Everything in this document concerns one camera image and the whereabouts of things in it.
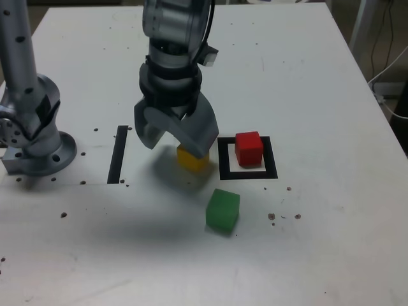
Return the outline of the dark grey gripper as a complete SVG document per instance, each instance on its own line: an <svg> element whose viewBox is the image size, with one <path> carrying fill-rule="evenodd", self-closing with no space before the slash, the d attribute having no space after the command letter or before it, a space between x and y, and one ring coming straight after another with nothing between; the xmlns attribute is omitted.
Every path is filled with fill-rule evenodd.
<svg viewBox="0 0 408 306"><path fill-rule="evenodd" d="M168 132L198 159L207 155L219 134L215 113L203 94L198 95L194 111L192 104L162 104L158 108L139 101L134 118L136 134L148 149L153 149Z"/></svg>

